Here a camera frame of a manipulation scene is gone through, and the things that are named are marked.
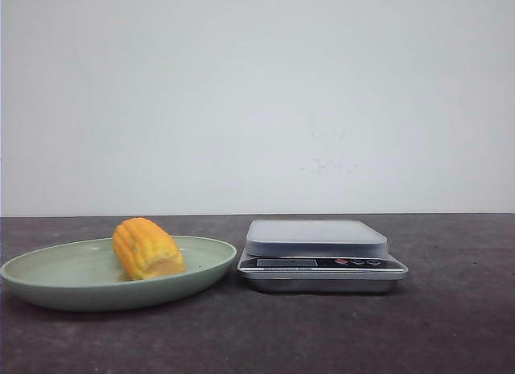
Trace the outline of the yellow corn cob piece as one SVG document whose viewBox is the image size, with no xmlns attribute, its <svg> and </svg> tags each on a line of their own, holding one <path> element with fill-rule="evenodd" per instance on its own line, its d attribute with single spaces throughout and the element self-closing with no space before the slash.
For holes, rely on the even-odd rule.
<svg viewBox="0 0 515 374">
<path fill-rule="evenodd" d="M 174 238 L 144 217 L 124 220 L 116 227 L 113 251 L 131 280 L 165 277 L 187 269 Z"/>
</svg>

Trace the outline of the silver digital kitchen scale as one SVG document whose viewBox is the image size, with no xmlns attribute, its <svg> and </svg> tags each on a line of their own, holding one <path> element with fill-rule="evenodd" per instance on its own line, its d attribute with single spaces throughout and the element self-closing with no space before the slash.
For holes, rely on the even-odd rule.
<svg viewBox="0 0 515 374">
<path fill-rule="evenodd" d="M 237 265 L 255 290 L 384 293 L 408 274 L 387 238 L 358 220 L 255 220 Z"/>
</svg>

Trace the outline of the pale green plate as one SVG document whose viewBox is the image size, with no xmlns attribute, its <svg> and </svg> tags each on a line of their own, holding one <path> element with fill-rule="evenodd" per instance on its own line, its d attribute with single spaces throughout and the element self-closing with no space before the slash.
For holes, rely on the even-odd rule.
<svg viewBox="0 0 515 374">
<path fill-rule="evenodd" d="M 176 236 L 183 273 L 131 281 L 109 238 L 55 245 L 25 253 L 1 268 L 9 293 L 53 310 L 102 312 L 160 305 L 198 294 L 229 270 L 236 248 L 222 240 Z"/>
</svg>

